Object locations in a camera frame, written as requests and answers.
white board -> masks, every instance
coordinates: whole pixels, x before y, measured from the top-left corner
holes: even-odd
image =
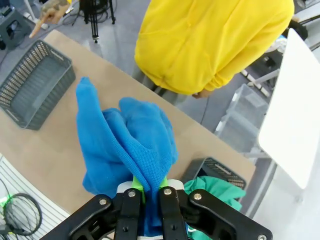
[[[304,189],[320,137],[320,64],[289,30],[287,46],[258,143]]]

yellow sweatshirt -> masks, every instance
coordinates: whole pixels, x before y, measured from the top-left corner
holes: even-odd
[[[134,58],[162,88],[213,91],[259,58],[293,14],[293,0],[151,0]]]

blue cloth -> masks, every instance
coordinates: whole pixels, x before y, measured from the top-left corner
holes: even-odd
[[[84,188],[113,198],[119,184],[136,176],[147,198],[143,235],[162,234],[157,193],[178,159],[167,116],[154,103],[131,97],[119,101],[120,110],[101,111],[97,89],[88,77],[78,84],[76,98],[77,132],[86,166]]]

green cloth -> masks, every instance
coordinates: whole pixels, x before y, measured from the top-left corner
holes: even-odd
[[[246,191],[242,190],[241,188],[212,176],[197,177],[194,180],[188,181],[184,185],[184,190],[187,194],[190,194],[196,189],[206,190],[237,211],[240,211],[242,205],[235,199],[246,195]],[[188,232],[188,237],[194,240],[211,240],[211,238],[201,231]]]

gray plastic basket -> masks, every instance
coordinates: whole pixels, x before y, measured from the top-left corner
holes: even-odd
[[[36,41],[0,86],[0,106],[21,128],[38,130],[76,79],[69,58]]]
[[[247,186],[246,181],[238,174],[224,166],[212,157],[198,158],[191,161],[190,165],[184,172],[181,182],[183,184],[195,179],[196,177],[210,176],[222,179],[241,189]]]

